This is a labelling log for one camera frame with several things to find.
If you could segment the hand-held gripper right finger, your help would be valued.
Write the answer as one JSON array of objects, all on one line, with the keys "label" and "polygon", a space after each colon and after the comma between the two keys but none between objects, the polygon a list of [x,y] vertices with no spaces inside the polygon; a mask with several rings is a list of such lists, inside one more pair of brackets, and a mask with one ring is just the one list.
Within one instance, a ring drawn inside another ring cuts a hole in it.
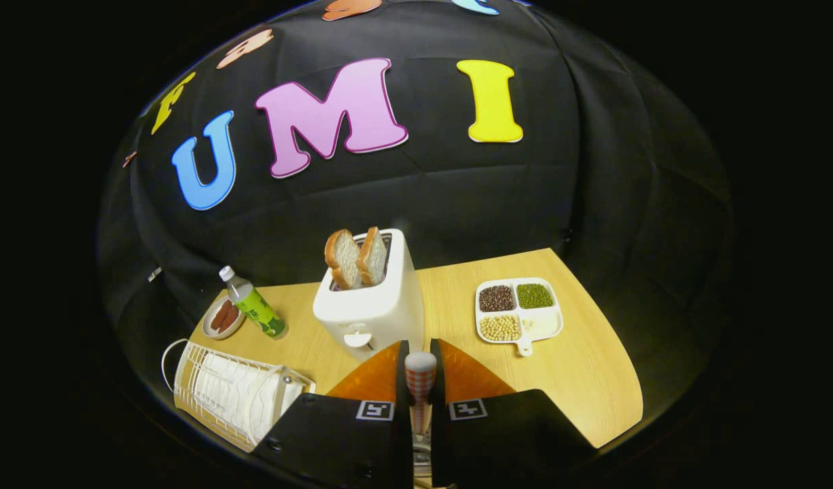
[{"label": "hand-held gripper right finger", "polygon": [[431,482],[435,487],[561,488],[597,449],[539,389],[515,392],[463,350],[430,343]]}]

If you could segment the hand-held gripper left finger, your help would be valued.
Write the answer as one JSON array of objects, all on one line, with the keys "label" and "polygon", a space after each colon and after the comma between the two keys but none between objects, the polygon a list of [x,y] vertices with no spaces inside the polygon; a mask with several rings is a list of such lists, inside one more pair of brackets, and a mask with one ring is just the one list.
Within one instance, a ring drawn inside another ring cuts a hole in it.
[{"label": "hand-held gripper left finger", "polygon": [[412,487],[409,352],[395,342],[326,395],[296,397],[252,458],[288,488]]}]

